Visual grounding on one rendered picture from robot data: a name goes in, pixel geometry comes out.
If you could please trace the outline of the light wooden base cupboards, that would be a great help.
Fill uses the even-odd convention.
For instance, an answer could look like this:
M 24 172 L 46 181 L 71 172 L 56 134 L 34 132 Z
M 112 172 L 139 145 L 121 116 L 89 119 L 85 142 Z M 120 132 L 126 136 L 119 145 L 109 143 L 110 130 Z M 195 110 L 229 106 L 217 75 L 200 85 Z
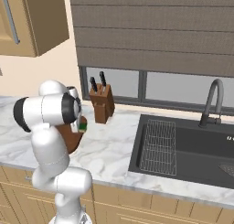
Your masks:
M 0 223 L 48 224 L 54 195 L 32 187 L 28 170 L 0 165 Z M 80 198 L 93 224 L 234 224 L 234 209 L 93 185 Z

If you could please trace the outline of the grey window blind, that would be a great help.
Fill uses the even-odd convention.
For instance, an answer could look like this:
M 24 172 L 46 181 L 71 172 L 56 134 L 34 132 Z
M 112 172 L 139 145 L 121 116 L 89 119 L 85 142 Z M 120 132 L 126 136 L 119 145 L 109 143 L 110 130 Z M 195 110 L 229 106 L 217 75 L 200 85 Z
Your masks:
M 70 0 L 78 64 L 234 77 L 234 0 Z

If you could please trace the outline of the brown wooden knife block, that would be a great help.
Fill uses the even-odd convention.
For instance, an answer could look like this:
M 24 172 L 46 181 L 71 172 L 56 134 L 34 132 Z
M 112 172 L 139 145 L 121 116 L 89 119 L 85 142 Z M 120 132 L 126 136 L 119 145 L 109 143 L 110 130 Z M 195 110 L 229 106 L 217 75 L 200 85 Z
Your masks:
M 97 91 L 90 89 L 90 100 L 94 108 L 94 117 L 96 123 L 107 123 L 109 117 L 114 113 L 114 100 L 112 96 L 112 88 L 110 84 L 106 88 L 98 83 Z

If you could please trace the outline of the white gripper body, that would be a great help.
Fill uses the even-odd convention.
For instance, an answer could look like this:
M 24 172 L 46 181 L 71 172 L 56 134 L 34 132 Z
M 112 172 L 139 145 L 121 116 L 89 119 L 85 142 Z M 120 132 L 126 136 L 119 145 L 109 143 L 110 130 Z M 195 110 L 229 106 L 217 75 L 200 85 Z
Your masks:
M 73 133 L 77 133 L 80 128 L 80 118 L 81 118 L 81 113 L 79 113 L 76 121 L 70 125 L 71 131 Z

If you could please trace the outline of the dark grey tap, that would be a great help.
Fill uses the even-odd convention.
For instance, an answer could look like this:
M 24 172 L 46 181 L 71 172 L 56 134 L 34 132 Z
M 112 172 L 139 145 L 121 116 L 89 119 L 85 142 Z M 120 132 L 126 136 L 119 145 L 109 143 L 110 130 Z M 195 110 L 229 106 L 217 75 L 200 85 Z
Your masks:
M 218 92 L 216 106 L 215 106 L 215 114 L 218 115 L 218 118 L 212 118 L 209 116 L 211 103 L 213 101 L 213 96 L 214 96 L 215 91 Z M 200 119 L 200 122 L 198 125 L 199 127 L 206 128 L 209 123 L 210 124 L 221 124 L 221 108 L 222 108 L 223 98 L 224 98 L 223 82 L 220 79 L 215 79 L 211 83 L 209 93 L 207 96 L 205 110 L 203 111 L 203 113 L 201 115 L 201 119 Z

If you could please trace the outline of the dark grey window frame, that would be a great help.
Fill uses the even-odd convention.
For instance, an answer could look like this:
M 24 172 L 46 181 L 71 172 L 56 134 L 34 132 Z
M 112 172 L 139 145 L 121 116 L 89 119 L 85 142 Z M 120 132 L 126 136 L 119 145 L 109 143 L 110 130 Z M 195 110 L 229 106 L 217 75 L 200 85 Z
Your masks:
M 215 77 L 157 73 L 143 70 L 79 67 L 82 98 L 87 101 L 90 78 L 101 83 L 100 72 L 119 104 L 167 110 L 203 112 Z

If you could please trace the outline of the grey sink drain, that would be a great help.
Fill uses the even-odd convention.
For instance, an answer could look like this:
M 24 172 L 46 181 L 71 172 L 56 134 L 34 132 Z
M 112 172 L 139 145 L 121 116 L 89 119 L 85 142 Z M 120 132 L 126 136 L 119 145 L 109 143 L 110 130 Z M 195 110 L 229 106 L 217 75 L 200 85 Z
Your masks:
M 218 167 L 227 173 L 229 176 L 234 177 L 234 165 L 231 164 L 219 164 Z

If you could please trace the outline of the dark grey sink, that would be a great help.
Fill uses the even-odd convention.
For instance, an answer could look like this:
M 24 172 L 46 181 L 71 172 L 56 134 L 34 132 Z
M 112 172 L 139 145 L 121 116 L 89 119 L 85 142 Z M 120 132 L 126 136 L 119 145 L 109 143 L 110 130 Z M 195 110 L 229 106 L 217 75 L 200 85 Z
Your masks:
M 175 176 L 145 172 L 139 167 L 145 126 L 149 120 L 175 122 Z M 233 124 L 209 124 L 201 128 L 194 120 L 146 114 L 140 116 L 129 164 L 131 172 L 234 189 L 234 177 L 221 170 L 219 164 L 234 165 Z

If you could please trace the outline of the light wooden wall cupboard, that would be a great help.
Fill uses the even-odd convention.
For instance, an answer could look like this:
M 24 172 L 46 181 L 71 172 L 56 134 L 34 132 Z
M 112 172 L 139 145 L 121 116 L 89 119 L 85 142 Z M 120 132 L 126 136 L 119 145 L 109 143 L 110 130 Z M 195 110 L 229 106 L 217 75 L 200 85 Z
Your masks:
M 38 57 L 69 38 L 65 0 L 8 0 L 16 44 L 0 0 L 0 55 Z

